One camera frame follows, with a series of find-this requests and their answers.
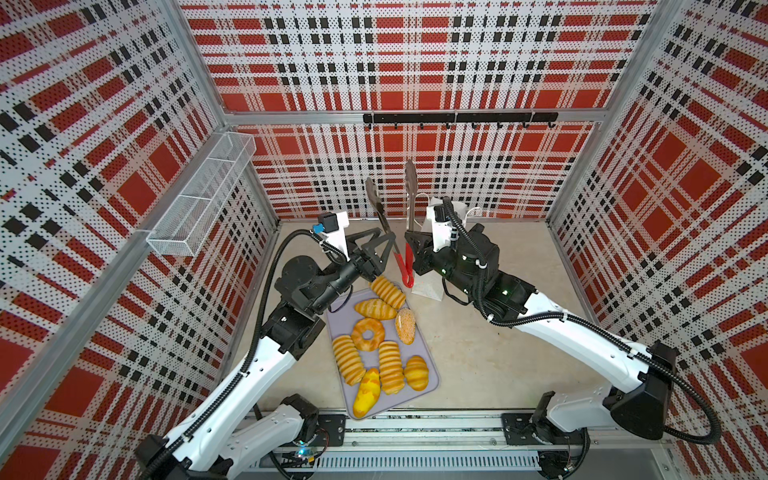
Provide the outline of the metal tongs red handle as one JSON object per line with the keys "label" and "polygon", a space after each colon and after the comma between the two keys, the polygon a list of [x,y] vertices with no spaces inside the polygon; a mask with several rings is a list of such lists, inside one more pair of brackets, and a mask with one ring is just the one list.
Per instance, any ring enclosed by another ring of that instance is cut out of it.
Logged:
{"label": "metal tongs red handle", "polygon": [[[415,221],[415,204],[416,196],[418,193],[418,179],[416,167],[412,160],[407,160],[405,163],[405,185],[407,196],[407,228],[406,231],[413,231],[416,225]],[[386,232],[390,232],[391,228],[388,219],[385,215],[385,208],[383,202],[378,194],[378,187],[374,180],[369,177],[365,181],[366,195],[369,204],[373,207],[376,215]],[[405,254],[395,246],[395,260],[398,264],[399,271],[401,273],[401,279],[405,287],[412,288],[415,284],[415,272],[414,272],[414,252],[411,244],[408,240],[405,241]]]}

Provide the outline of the striped bread roll top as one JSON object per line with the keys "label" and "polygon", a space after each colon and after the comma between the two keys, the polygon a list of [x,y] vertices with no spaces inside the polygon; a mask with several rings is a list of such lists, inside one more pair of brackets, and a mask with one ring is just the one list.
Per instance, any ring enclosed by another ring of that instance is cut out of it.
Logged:
{"label": "striped bread roll top", "polygon": [[371,290],[386,304],[400,310],[405,302],[405,293],[384,275],[378,276],[370,283]]}

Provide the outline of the round sesame bun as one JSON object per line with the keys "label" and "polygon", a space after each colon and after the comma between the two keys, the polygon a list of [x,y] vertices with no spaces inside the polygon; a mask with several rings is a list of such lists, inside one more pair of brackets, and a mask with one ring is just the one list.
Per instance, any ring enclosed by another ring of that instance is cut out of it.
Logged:
{"label": "round sesame bun", "polygon": [[411,345],[415,340],[416,318],[412,310],[402,308],[395,318],[395,329],[399,340],[405,345]]}

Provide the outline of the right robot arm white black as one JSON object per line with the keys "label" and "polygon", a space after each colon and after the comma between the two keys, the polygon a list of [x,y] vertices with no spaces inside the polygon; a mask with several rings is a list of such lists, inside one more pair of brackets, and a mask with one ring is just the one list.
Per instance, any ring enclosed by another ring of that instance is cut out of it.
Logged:
{"label": "right robot arm white black", "polygon": [[[722,435],[714,408],[676,372],[674,349],[626,340],[573,314],[529,282],[500,270],[500,248],[481,224],[466,227],[450,199],[433,205],[427,231],[407,228],[416,275],[440,275],[443,284],[464,292],[463,305],[474,307],[490,325],[518,329],[590,367],[603,383],[581,393],[546,392],[529,423],[542,444],[591,428],[617,427],[646,440],[669,435],[697,445],[713,445]],[[704,434],[667,425],[675,389],[694,401],[707,420]]]}

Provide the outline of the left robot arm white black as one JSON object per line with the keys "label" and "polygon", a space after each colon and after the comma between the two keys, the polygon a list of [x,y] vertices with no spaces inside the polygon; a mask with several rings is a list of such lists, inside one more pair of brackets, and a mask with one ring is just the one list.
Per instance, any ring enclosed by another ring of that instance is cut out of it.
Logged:
{"label": "left robot arm white black", "polygon": [[150,435],[140,443],[135,451],[140,478],[235,479],[278,447],[314,438],[318,410],[299,394],[250,425],[242,423],[322,332],[325,311],[358,279],[372,281],[384,272],[396,236],[373,228],[341,243],[351,250],[347,259],[330,246],[325,268],[307,255],[272,263],[262,296],[278,292],[275,309],[259,306],[245,357],[196,410],[164,436]]}

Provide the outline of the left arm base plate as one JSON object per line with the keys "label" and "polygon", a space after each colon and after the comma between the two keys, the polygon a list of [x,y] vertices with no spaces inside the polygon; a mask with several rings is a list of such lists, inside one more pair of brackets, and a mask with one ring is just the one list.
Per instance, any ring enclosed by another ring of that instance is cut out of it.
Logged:
{"label": "left arm base plate", "polygon": [[344,444],[346,435],[345,414],[320,413],[310,417],[302,427],[301,442],[312,447],[339,447]]}

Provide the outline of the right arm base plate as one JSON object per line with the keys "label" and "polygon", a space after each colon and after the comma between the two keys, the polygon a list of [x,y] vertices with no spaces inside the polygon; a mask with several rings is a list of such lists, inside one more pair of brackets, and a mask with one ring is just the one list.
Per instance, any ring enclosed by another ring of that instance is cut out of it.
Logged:
{"label": "right arm base plate", "polygon": [[503,413],[502,430],[508,445],[582,446],[584,432],[564,432],[533,412]]}

